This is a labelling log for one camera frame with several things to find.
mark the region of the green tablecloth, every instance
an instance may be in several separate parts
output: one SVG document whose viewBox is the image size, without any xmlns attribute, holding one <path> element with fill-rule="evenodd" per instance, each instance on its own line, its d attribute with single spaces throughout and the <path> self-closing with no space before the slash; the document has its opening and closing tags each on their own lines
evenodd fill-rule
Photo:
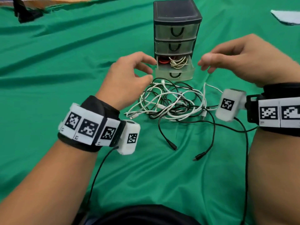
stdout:
<svg viewBox="0 0 300 225">
<path fill-rule="evenodd" d="M 55 142 L 58 124 L 71 103 L 95 94 L 113 62 L 136 51 L 153 55 L 153 1 L 93 0 L 54 6 L 42 18 L 25 24 L 19 24 L 12 8 L 0 8 L 0 200 Z M 271 9 L 299 10 L 300 0 L 195 2 L 203 16 L 193 55 L 195 66 L 215 45 L 250 33 L 300 61 L 299 26 L 282 25 L 270 14 Z M 208 77 L 197 68 L 188 83 L 201 89 L 206 79 L 221 90 L 261 91 L 219 69 Z M 220 94 L 209 88 L 207 97 L 209 105 L 215 105 Z M 246 112 L 238 117 L 247 129 L 255 126 L 246 122 Z M 211 143 L 211 124 L 162 121 L 163 132 L 178 146 L 174 152 L 160 134 L 157 120 L 140 115 L 135 121 L 141 125 L 136 151 L 129 156 L 114 152 L 107 158 L 92 196 L 95 213 L 154 203 L 193 216 L 202 224 L 240 222 L 244 134 L 217 127 L 212 150 L 193 162 Z M 237 122 L 227 125 L 241 129 Z M 96 169 L 107 152 L 107 147 L 100 151 Z M 247 223 L 253 223 L 250 215 Z"/>
</svg>

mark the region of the black wrist strap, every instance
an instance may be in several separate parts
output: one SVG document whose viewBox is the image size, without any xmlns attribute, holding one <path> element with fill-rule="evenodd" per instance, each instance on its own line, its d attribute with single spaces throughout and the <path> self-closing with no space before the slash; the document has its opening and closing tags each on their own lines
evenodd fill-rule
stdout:
<svg viewBox="0 0 300 225">
<path fill-rule="evenodd" d="M 300 97 L 300 83 L 281 83 L 264 86 L 261 99 L 279 99 Z M 290 136 L 300 136 L 300 128 L 260 127 L 264 131 Z"/>
<path fill-rule="evenodd" d="M 107 103 L 97 99 L 95 96 L 89 96 L 82 104 L 81 104 L 81 107 L 86 109 L 86 110 L 89 110 L 89 111 L 92 111 L 93 113 L 96 113 L 96 114 L 100 114 L 102 116 L 104 116 L 103 118 L 103 121 L 99 127 L 100 130 L 103 129 L 105 123 L 106 123 L 106 120 L 107 118 L 112 118 L 112 119 L 115 119 L 115 120 L 120 120 L 119 119 L 119 114 L 120 112 L 115 109 L 114 107 L 108 105 Z M 123 132 L 123 129 L 125 127 L 125 124 L 123 121 L 121 121 L 115 135 L 114 135 L 114 138 L 112 140 L 112 144 L 111 145 L 116 145 L 118 143 L 118 139 L 119 137 L 121 136 L 122 132 Z M 99 135 L 101 134 L 101 131 L 98 131 L 96 133 L 96 136 L 95 136 L 95 140 L 99 138 Z M 95 145 L 95 142 L 92 143 L 92 145 L 87 145 L 87 144 L 84 144 L 84 143 L 81 143 L 81 142 L 78 142 L 76 140 L 73 140 L 73 139 L 70 139 L 64 135 L 62 135 L 61 133 L 58 133 L 57 134 L 58 138 L 72 146 L 72 147 L 75 147 L 75 148 L 78 148 L 80 150 L 83 150 L 83 151 L 89 151 L 89 152 L 97 152 L 99 151 L 102 146 L 96 146 Z"/>
</svg>

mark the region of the fingernail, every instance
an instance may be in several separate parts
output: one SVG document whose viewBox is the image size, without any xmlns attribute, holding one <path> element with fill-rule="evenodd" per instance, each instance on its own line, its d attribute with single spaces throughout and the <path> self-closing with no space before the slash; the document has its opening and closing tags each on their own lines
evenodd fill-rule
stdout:
<svg viewBox="0 0 300 225">
<path fill-rule="evenodd" d="M 205 62 L 205 64 L 209 64 L 212 60 L 212 53 L 204 54 L 201 59 Z"/>
</svg>

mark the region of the transparent drawer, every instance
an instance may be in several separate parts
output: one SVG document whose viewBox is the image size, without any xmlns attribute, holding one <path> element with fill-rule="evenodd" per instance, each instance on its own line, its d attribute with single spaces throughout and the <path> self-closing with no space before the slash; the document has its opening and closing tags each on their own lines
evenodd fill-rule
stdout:
<svg viewBox="0 0 300 225">
<path fill-rule="evenodd" d="M 183 26 L 155 25 L 155 38 L 158 40 L 188 40 L 197 37 L 199 24 Z"/>
<path fill-rule="evenodd" d="M 193 45 L 195 40 L 184 40 L 184 41 L 155 41 L 155 53 L 158 55 L 181 55 L 189 54 L 193 51 Z"/>
<path fill-rule="evenodd" d="M 159 56 L 156 57 L 157 66 L 155 69 L 155 77 L 162 77 L 170 81 L 185 81 L 193 78 L 195 67 L 193 67 L 192 60 L 188 55 L 187 65 L 181 69 L 175 69 L 171 67 L 170 63 L 159 63 Z"/>
</svg>

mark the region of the black drawer handle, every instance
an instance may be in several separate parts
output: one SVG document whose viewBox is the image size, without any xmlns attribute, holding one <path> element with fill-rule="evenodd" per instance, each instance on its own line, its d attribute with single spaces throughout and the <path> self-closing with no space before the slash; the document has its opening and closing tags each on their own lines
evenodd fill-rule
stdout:
<svg viewBox="0 0 300 225">
<path fill-rule="evenodd" d="M 171 34 L 174 36 L 174 37 L 178 37 L 178 36 L 181 36 L 183 31 L 184 31 L 184 27 L 181 28 L 181 31 L 179 32 L 179 34 L 175 35 L 174 34 L 174 29 L 171 27 Z"/>
<path fill-rule="evenodd" d="M 173 76 L 173 75 L 172 75 L 172 73 L 170 73 L 170 77 L 172 77 L 172 78 L 177 78 L 177 77 L 180 77 L 180 75 L 181 75 L 181 73 L 178 73 L 178 75 L 177 75 L 177 76 Z"/>
<path fill-rule="evenodd" d="M 170 51 L 177 51 L 177 50 L 179 50 L 180 47 L 181 47 L 181 43 L 177 45 L 177 48 L 176 48 L 176 49 L 172 49 L 172 48 L 171 48 L 171 44 L 169 43 L 169 50 L 170 50 Z"/>
</svg>

